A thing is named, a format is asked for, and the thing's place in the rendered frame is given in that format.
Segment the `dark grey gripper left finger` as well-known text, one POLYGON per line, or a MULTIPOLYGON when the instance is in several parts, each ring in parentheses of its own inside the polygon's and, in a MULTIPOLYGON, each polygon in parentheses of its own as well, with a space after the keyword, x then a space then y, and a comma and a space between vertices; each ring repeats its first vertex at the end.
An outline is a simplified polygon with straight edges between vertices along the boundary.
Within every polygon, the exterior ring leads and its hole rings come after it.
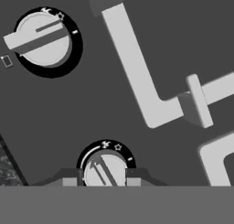
POLYGON ((78 187, 83 185, 83 170, 62 168, 54 176, 33 184, 33 187, 78 187))

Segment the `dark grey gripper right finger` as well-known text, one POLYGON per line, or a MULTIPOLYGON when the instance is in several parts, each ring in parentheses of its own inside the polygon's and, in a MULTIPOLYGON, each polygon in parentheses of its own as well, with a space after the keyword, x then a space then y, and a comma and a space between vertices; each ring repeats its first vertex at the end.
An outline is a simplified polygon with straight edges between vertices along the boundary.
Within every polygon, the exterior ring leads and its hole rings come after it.
POLYGON ((152 177, 146 168, 127 168, 125 184, 128 187, 165 186, 165 182, 152 177))

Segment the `light grey stove grate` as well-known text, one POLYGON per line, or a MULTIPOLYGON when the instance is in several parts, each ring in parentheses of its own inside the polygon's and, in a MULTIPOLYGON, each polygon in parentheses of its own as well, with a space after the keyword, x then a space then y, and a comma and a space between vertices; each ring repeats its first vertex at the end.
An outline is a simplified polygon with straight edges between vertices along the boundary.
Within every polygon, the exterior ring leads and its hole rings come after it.
POLYGON ((188 91, 163 101, 158 96, 123 0, 90 0, 102 16, 127 79, 148 127, 154 129, 179 118, 203 128, 213 125, 208 106, 234 95, 234 71, 202 85, 196 74, 186 78, 188 91))
POLYGON ((197 153, 208 183, 212 187, 230 187, 224 160, 234 153, 234 131, 200 145, 197 153))

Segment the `dark grey stove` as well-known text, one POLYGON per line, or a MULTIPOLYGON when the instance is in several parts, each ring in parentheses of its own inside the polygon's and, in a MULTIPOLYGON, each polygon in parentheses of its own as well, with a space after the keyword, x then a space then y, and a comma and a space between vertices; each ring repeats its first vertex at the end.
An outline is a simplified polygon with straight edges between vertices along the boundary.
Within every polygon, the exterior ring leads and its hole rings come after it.
MULTIPOLYGON (((192 74, 204 85, 234 71, 234 0, 123 3, 161 100, 187 92, 192 74)), ((148 127, 90 0, 0 0, 0 144, 26 184, 62 168, 82 169, 85 184, 92 157, 117 155, 168 186, 210 186, 197 149, 234 131, 234 95, 208 108, 208 128, 185 118, 148 127), (63 14, 69 31, 69 52, 53 67, 26 61, 4 42, 40 11, 63 14)))

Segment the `light grey stove knob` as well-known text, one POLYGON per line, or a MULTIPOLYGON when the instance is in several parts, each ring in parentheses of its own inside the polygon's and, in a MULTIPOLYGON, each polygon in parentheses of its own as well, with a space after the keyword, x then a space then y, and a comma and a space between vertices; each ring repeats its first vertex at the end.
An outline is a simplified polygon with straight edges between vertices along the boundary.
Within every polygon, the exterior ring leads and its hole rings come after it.
POLYGON ((126 168, 117 155, 96 155, 85 167, 84 182, 88 187, 124 187, 126 168))
POLYGON ((4 36, 7 48, 34 65, 53 67, 69 52, 69 31, 63 14, 40 11, 25 16, 16 31, 4 36))

